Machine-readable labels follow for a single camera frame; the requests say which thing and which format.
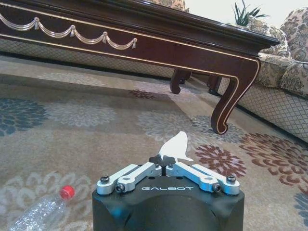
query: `wall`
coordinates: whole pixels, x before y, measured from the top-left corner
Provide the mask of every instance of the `wall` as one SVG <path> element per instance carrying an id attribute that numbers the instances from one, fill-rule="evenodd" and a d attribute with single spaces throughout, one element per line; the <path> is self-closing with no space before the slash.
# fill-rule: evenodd
<path id="1" fill-rule="evenodd" d="M 288 14 L 301 7 L 308 7 L 308 0 L 244 0 L 246 5 L 251 4 L 250 10 L 260 6 L 261 13 L 271 15 L 262 18 L 267 23 L 280 27 Z M 235 23 L 232 6 L 236 2 L 239 8 L 243 6 L 241 0 L 185 0 L 190 13 L 220 21 Z"/>

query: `table leg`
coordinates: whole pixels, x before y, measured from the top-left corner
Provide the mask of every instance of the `table leg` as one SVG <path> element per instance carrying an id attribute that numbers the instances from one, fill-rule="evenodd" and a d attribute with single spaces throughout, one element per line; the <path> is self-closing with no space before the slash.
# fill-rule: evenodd
<path id="1" fill-rule="evenodd" d="M 260 61 L 246 60 L 238 70 L 237 77 L 231 77 L 227 90 L 220 98 L 211 117 L 212 129 L 217 134 L 224 134 L 228 130 L 227 119 L 236 103 L 250 88 L 259 73 Z"/>
<path id="2" fill-rule="evenodd" d="M 207 86 L 209 87 L 208 93 L 212 95 L 219 95 L 218 89 L 220 86 L 220 82 L 221 82 L 220 76 L 210 75 L 207 81 Z"/>
<path id="3" fill-rule="evenodd" d="M 175 69 L 173 72 L 173 76 L 170 81 L 170 90 L 174 94 L 179 94 L 181 91 L 179 84 L 185 80 L 188 80 L 191 76 L 191 71 L 184 71 L 180 69 Z"/>

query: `silver metal linkage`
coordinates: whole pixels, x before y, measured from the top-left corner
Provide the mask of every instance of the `silver metal linkage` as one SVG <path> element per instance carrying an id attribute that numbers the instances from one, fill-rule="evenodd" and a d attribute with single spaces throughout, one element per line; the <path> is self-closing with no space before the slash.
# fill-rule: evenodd
<path id="1" fill-rule="evenodd" d="M 133 170 L 137 169 L 138 165 L 128 165 L 127 167 L 125 167 L 124 169 L 118 171 L 117 173 L 111 175 L 110 177 L 102 177 L 101 180 L 99 180 L 96 183 L 96 191 L 97 194 L 99 195 L 108 195 L 110 193 L 112 193 L 115 189 L 115 184 L 117 179 L 119 179 L 120 177 L 122 177 L 123 175 L 126 175 L 130 172 L 132 172 Z"/>
<path id="2" fill-rule="evenodd" d="M 192 167 L 177 162 L 166 167 L 166 175 L 168 176 L 184 176 L 199 185 L 200 189 L 206 192 L 219 192 L 220 185 L 216 178 L 206 175 Z"/>
<path id="3" fill-rule="evenodd" d="M 135 189 L 136 184 L 147 176 L 160 176 L 162 172 L 161 166 L 156 166 L 151 162 L 147 162 L 138 169 L 122 176 L 118 179 L 115 191 L 118 193 L 126 193 Z"/>
<path id="4" fill-rule="evenodd" d="M 240 193 L 240 183 L 236 180 L 235 176 L 223 176 L 217 172 L 214 172 L 202 165 L 192 165 L 192 168 L 197 170 L 200 173 L 214 177 L 218 180 L 221 185 L 221 189 L 224 193 L 228 195 L 237 195 Z"/>

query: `gold trim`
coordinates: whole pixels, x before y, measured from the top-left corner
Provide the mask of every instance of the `gold trim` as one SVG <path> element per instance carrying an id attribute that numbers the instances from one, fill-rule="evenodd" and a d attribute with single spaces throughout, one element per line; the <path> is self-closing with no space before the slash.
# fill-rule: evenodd
<path id="1" fill-rule="evenodd" d="M 3 3 L 3 2 L 0 2 L 0 5 L 8 6 L 8 7 L 13 7 L 13 8 L 16 8 L 16 9 L 30 11 L 30 12 L 34 12 L 34 13 L 39 13 L 39 14 L 43 14 L 43 15 L 48 15 L 48 16 L 52 16 L 52 17 L 56 17 L 56 18 L 60 18 L 60 19 L 65 19 L 65 20 L 73 21 L 73 22 L 84 23 L 84 24 L 88 24 L 88 25 L 92 25 L 92 26 L 105 27 L 105 28 L 109 28 L 109 29 L 113 29 L 113 30 L 117 30 L 117 31 L 122 31 L 122 32 L 130 33 L 130 34 L 145 36 L 145 37 L 149 37 L 149 38 L 153 38 L 153 39 L 158 39 L 158 40 L 162 40 L 162 41 L 168 41 L 168 42 L 172 42 L 172 43 L 176 43 L 176 44 L 181 44 L 181 45 L 184 45 L 184 46 L 194 47 L 194 48 L 198 48 L 198 49 L 202 49 L 202 50 L 206 50 L 206 51 L 212 51 L 212 52 L 215 52 L 215 53 L 220 53 L 220 54 L 225 54 L 225 55 L 228 55 L 228 56 L 233 56 L 233 57 L 238 57 L 238 58 L 250 60 L 250 61 L 253 61 L 253 62 L 257 63 L 257 71 L 256 71 L 256 74 L 254 76 L 253 81 L 256 79 L 258 71 L 259 71 L 259 68 L 260 68 L 259 61 L 257 61 L 256 59 L 252 59 L 252 58 L 247 58 L 247 57 L 243 57 L 243 56 L 239 56 L 239 55 L 235 55 L 235 54 L 231 54 L 231 53 L 227 53 L 227 52 L 222 52 L 222 51 L 216 51 L 216 50 L 213 50 L 213 49 L 199 47 L 199 46 L 195 46 L 195 45 L 191 45 L 191 44 L 187 44 L 187 43 L 183 43 L 183 42 L 173 41 L 173 40 L 169 40 L 169 39 L 166 39 L 166 38 L 160 38 L 160 37 L 150 36 L 150 35 L 146 35 L 146 34 L 142 34 L 142 33 L 137 33 L 137 32 L 133 32 L 133 31 L 129 31 L 129 30 L 118 29 L 118 28 L 111 27 L 111 26 L 104 26 L 104 25 L 100 25 L 100 24 L 89 23 L 89 22 L 85 22 L 85 21 L 81 21 L 81 20 L 76 20 L 76 19 L 71 19 L 71 18 L 67 18 L 67 17 L 62 17 L 62 16 L 50 14 L 50 13 L 44 13 L 44 12 L 40 12 L 40 11 L 35 11 L 35 10 L 31 10 L 31 9 L 24 8 L 24 7 L 19 7 L 19 6 L 14 6 L 14 5 L 6 4 L 6 3 Z M 193 70 L 193 71 L 199 71 L 199 72 L 204 72 L 204 73 L 210 73 L 210 74 L 215 74 L 215 75 L 235 78 L 237 80 L 236 81 L 236 88 L 233 91 L 232 96 L 229 98 L 228 102 L 226 103 L 226 105 L 222 109 L 222 111 L 221 111 L 221 113 L 220 113 L 220 115 L 218 117 L 217 124 L 219 123 L 221 115 L 223 114 L 223 112 L 226 109 L 227 105 L 230 103 L 230 101 L 232 100 L 233 96 L 235 95 L 235 93 L 236 93 L 236 91 L 238 89 L 238 85 L 239 85 L 239 79 L 238 79 L 237 76 L 226 75 L 226 74 L 222 74 L 222 73 L 205 71 L 205 70 L 200 70 L 200 69 L 195 69 L 195 68 L 189 68 L 189 67 L 185 67 L 185 66 L 171 65 L 171 64 L 155 62 L 155 61 L 150 61 L 150 60 L 145 60 L 145 59 L 138 59 L 138 58 L 128 57 L 128 56 L 124 56 L 124 55 L 111 54 L 111 53 L 106 53 L 106 52 L 101 52 L 101 51 L 93 51 L 93 50 L 88 50 L 88 49 L 83 49 L 83 48 L 70 47 L 70 46 L 65 46 L 65 45 L 56 44 L 56 43 L 42 42 L 42 41 L 37 41 L 37 40 L 27 39 L 27 38 L 25 39 L 25 38 L 16 37 L 16 36 L 8 36 L 8 35 L 4 35 L 4 34 L 0 34 L 0 36 L 14 38 L 14 39 L 28 40 L 28 41 L 32 41 L 32 42 L 38 42 L 38 43 L 43 43 L 43 44 L 48 44 L 48 45 L 53 45 L 53 46 L 58 46 L 58 47 L 66 47 L 66 48 L 76 49 L 76 50 L 81 50 L 81 51 L 89 51 L 89 52 L 94 52 L 94 53 L 101 53 L 101 54 L 106 54 L 106 55 L 111 55 L 111 56 L 116 56 L 116 57 L 122 57 L 122 58 L 128 58 L 128 59 L 132 59 L 132 60 L 139 60 L 139 61 L 144 61 L 144 62 L 149 62 L 149 63 L 154 63 L 154 64 L 162 64 L 162 65 L 167 65 L 167 66 L 170 66 L 170 67 L 185 68 L 185 69 L 190 69 L 190 70 Z M 241 96 L 239 98 L 241 98 L 244 95 L 244 93 L 247 91 L 247 89 L 252 85 L 253 81 L 247 86 L 247 88 L 243 91 L 243 93 L 241 94 Z M 235 102 L 233 104 L 233 106 L 231 107 L 231 109 L 228 111 L 226 118 L 229 117 L 229 115 L 230 115 L 232 109 L 234 108 L 234 106 L 236 105 L 236 103 L 237 102 Z M 216 127 L 216 130 L 218 131 L 219 134 L 223 134 L 226 131 L 226 129 L 227 128 L 225 128 L 225 130 L 223 132 L 219 132 L 218 131 L 218 127 Z"/>
<path id="2" fill-rule="evenodd" d="M 237 78 L 236 76 L 226 75 L 226 74 L 218 73 L 218 72 L 205 71 L 205 70 L 191 68 L 191 67 L 187 67 L 187 66 L 167 64 L 167 63 L 156 62 L 156 61 L 151 61 L 151 60 L 147 60 L 147 59 L 139 59 L 139 58 L 134 58 L 134 57 L 120 55 L 120 54 L 106 53 L 106 52 L 103 52 L 103 51 L 95 51 L 95 50 L 84 49 L 84 48 L 79 48 L 79 47 L 71 47 L 71 46 L 66 46 L 66 45 L 62 45 L 62 44 L 58 44 L 58 43 L 44 42 L 44 41 L 39 41 L 39 40 L 34 40 L 34 39 L 29 39 L 29 38 L 22 38 L 22 37 L 18 37 L 18 36 L 5 35 L 5 34 L 1 34 L 1 33 L 0 33 L 0 36 L 8 37 L 8 38 L 14 38 L 14 39 L 20 39 L 20 40 L 25 40 L 25 41 L 30 41 L 30 42 L 43 43 L 43 44 L 47 44 L 47 45 L 53 45 L 53 46 L 64 47 L 64 48 L 69 48 L 69 49 L 75 49 L 75 50 L 80 50 L 80 51 L 88 51 L 88 52 L 93 52 L 93 53 L 99 53 L 99 54 L 105 54 L 105 55 L 127 58 L 127 59 L 132 59 L 132 60 L 138 60 L 138 61 L 143 61 L 143 62 L 148 62 L 148 63 L 153 63 L 153 64 L 166 65 L 166 66 L 170 66 L 170 67 L 184 68 L 184 69 L 189 69 L 189 70 L 193 70 L 193 71 L 199 71 L 199 72 L 204 72 L 204 73 L 209 73 L 209 74 L 214 74 L 214 75 L 221 75 L 221 76 Z"/>
<path id="3" fill-rule="evenodd" d="M 170 40 L 170 39 L 166 39 L 166 38 L 160 38 L 160 37 L 156 37 L 156 36 L 152 36 L 152 35 L 147 35 L 147 34 L 143 34 L 143 33 L 134 32 L 134 31 L 119 29 L 119 28 L 112 27 L 112 26 L 104 26 L 104 25 L 100 25 L 100 24 L 96 24 L 96 23 L 89 23 L 89 22 L 86 22 L 86 21 L 81 21 L 81 20 L 77 20 L 77 19 L 67 18 L 67 17 L 63 17 L 63 16 L 58 16 L 58 15 L 51 14 L 51 13 L 44 13 L 44 12 L 41 12 L 41 11 L 35 11 L 35 10 L 28 9 L 28 8 L 25 8 L 25 7 L 14 6 L 14 5 L 10 5 L 10 4 L 3 3 L 3 2 L 0 2 L 0 5 L 8 6 L 8 7 L 13 7 L 13 8 L 16 8 L 16 9 L 30 11 L 30 12 L 34 12 L 34 13 L 40 13 L 40 14 L 43 14 L 43 15 L 48 15 L 48 16 L 52 16 L 52 17 L 55 17 L 55 18 L 65 19 L 65 20 L 69 20 L 69 21 L 73 21 L 73 22 L 78 22 L 78 23 L 83 23 L 83 24 L 88 24 L 88 25 L 92 25 L 92 26 L 105 27 L 105 28 L 108 28 L 108 29 L 122 31 L 122 32 L 134 34 L 134 35 L 145 36 L 145 37 L 149 37 L 149 38 L 153 38 L 153 39 L 158 39 L 158 40 L 162 40 L 162 41 L 177 43 L 177 44 L 181 44 L 181 45 L 184 45 L 184 46 L 194 47 L 194 48 L 198 48 L 198 49 L 202 49 L 202 50 L 206 50 L 206 51 L 213 51 L 213 52 L 216 52 L 216 53 L 226 54 L 226 55 L 229 55 L 229 56 L 234 56 L 234 57 L 239 57 L 239 58 L 255 61 L 254 59 L 247 58 L 247 57 L 240 56 L 240 55 L 236 55 L 236 54 L 231 54 L 231 53 L 227 53 L 227 52 L 223 52 L 223 51 L 216 51 L 216 50 L 209 49 L 209 48 L 199 47 L 199 46 L 195 46 L 195 45 L 188 44 L 188 43 L 178 42 L 178 41 L 174 41 L 174 40 Z"/>
<path id="4" fill-rule="evenodd" d="M 124 45 L 119 45 L 116 44 L 115 42 L 113 42 L 109 36 L 108 33 L 106 31 L 104 31 L 102 33 L 102 35 L 100 35 L 98 38 L 94 38 L 94 39 L 89 39 L 86 37 L 83 37 L 81 34 L 79 34 L 79 32 L 77 31 L 75 25 L 71 25 L 67 30 L 63 31 L 63 32 L 53 32 L 48 30 L 39 20 L 38 17 L 35 17 L 32 22 L 25 24 L 25 25 L 18 25 L 18 24 L 14 24 L 12 22 L 10 22 L 9 20 L 7 20 L 1 13 L 0 13 L 0 22 L 3 22 L 8 28 L 13 29 L 13 30 L 17 30 L 17 31 L 29 31 L 32 28 L 34 28 L 35 30 L 39 30 L 41 29 L 41 31 L 43 31 L 46 35 L 55 38 L 55 39 L 62 39 L 66 36 L 68 36 L 70 34 L 70 37 L 74 37 L 76 36 L 77 39 L 79 39 L 79 41 L 88 44 L 88 45 L 93 45 L 93 44 L 97 44 L 99 42 L 103 42 L 103 43 L 108 43 L 112 48 L 117 49 L 117 50 L 126 50 L 130 47 L 132 47 L 132 49 L 136 48 L 136 43 L 137 43 L 137 39 L 134 38 L 132 39 L 129 43 L 124 44 Z"/>

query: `red bottle cap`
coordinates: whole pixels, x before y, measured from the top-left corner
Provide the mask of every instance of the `red bottle cap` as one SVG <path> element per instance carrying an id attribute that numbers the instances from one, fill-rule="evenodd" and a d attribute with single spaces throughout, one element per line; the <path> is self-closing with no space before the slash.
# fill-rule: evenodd
<path id="1" fill-rule="evenodd" d="M 63 200 L 70 200 L 75 195 L 75 190 L 73 186 L 65 185 L 61 188 L 59 194 Z"/>

